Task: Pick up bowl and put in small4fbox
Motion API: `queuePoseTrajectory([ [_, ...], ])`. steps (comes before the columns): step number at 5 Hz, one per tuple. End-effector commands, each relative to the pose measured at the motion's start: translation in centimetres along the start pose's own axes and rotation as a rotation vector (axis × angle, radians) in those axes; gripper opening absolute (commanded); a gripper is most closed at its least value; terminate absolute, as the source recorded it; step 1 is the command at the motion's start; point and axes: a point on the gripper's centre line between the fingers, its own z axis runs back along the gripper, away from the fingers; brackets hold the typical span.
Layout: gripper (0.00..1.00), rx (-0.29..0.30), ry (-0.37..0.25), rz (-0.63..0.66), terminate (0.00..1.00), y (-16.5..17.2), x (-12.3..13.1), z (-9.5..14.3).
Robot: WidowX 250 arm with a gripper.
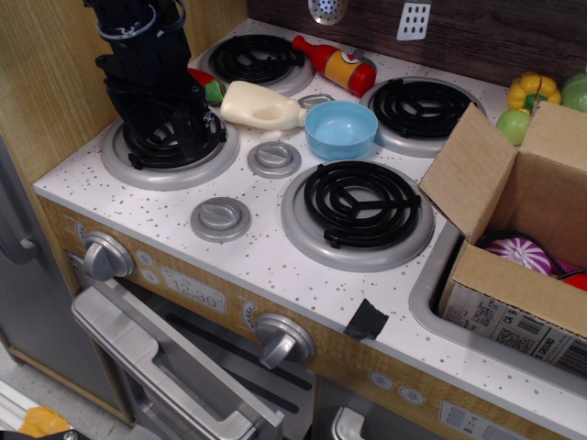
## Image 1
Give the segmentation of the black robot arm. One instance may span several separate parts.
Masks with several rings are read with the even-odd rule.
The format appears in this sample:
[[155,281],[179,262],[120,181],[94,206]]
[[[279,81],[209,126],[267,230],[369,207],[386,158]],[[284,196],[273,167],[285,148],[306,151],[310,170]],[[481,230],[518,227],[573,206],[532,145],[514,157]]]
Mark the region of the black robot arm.
[[123,121],[131,165],[174,169],[210,157],[226,131],[188,72],[181,1],[86,1],[111,53],[95,64]]

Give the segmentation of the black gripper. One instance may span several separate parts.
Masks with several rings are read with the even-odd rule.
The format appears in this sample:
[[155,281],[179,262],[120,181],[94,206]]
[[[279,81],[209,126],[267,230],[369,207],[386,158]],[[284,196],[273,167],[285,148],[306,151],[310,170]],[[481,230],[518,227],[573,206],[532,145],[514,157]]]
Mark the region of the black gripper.
[[[105,73],[105,88],[114,108],[134,134],[145,138],[165,116],[202,121],[210,111],[203,86],[188,72],[188,60],[152,66],[150,71],[159,75],[152,84],[131,80],[113,55],[101,55],[95,63]],[[215,148],[213,139],[180,142],[182,160],[203,160]],[[146,158],[136,153],[129,153],[128,160],[136,170],[146,167]]]

